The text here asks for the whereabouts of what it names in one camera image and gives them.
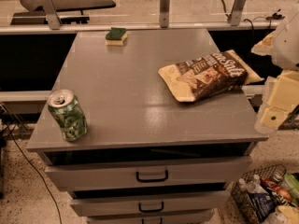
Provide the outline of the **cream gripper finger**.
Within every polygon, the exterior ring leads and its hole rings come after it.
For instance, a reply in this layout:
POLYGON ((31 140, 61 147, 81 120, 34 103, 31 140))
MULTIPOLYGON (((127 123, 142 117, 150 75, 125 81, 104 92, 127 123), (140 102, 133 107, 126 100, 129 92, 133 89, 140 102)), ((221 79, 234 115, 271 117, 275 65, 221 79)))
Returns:
POLYGON ((260 56, 272 55, 275 34, 276 32, 273 31, 270 34, 266 35, 261 41, 253 46, 251 52, 260 56))

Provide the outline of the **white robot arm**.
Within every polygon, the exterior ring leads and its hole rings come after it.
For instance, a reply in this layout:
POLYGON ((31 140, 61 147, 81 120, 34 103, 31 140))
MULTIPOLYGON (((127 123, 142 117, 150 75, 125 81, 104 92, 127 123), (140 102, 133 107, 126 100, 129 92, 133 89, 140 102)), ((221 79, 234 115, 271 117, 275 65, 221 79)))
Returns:
POLYGON ((299 4, 296 3, 276 30, 253 46, 251 52, 270 55, 282 72, 269 77, 263 87, 262 105, 255 129, 260 133, 277 130, 299 106, 299 4))

